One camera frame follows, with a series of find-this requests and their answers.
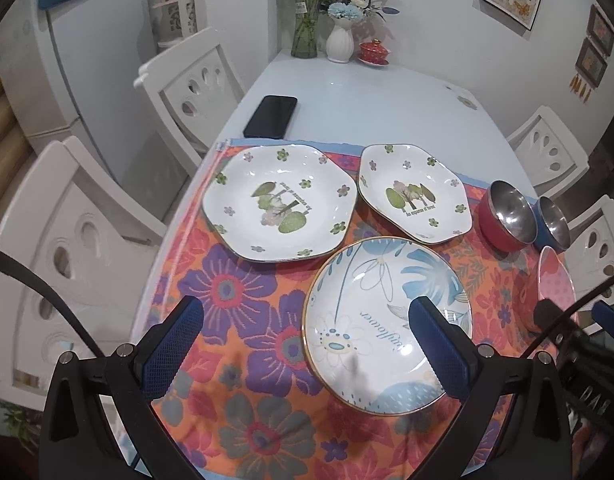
floral tablecloth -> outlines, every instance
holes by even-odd
[[[213,174],[243,150],[229,147]],[[354,178],[359,157],[327,153]],[[326,257],[291,264],[238,259],[212,232],[199,187],[163,267],[145,331],[182,296],[202,300],[205,325],[155,412],[197,468],[272,480],[407,478],[442,435],[458,403],[444,397],[408,416],[369,416],[344,406],[311,374],[301,345],[305,293]],[[514,298],[538,255],[505,256],[483,240],[476,205],[484,193],[466,186],[474,227],[437,251],[463,282],[475,343],[519,355],[527,346]],[[345,243],[402,233],[359,199]],[[500,430],[508,399],[470,465],[482,463]]]

screw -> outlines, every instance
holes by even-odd
[[[69,361],[71,361],[73,357],[73,352],[63,352],[62,354],[60,354],[60,357],[58,357],[58,362],[60,364],[66,365]]]
[[[127,357],[132,352],[133,345],[131,343],[122,343],[122,345],[116,348],[116,354],[120,355],[120,357]]]
[[[552,356],[549,355],[547,352],[539,352],[538,360],[542,362],[544,365],[548,365],[549,363],[552,362]]]
[[[494,354],[496,353],[496,351],[491,346],[485,344],[485,345],[478,346],[478,353],[483,357],[489,358],[489,357],[494,357]]]

white refrigerator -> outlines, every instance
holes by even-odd
[[[16,0],[0,23],[0,78],[36,152],[78,137],[114,180],[162,219],[185,180],[133,89],[156,55],[147,0]]]

smartphone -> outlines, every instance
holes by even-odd
[[[295,97],[266,95],[242,134],[247,138],[282,139],[297,103]]]

white vase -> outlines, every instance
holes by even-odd
[[[349,63],[354,53],[354,36],[351,27],[354,22],[347,18],[333,18],[334,30],[327,38],[327,58],[334,63]]]

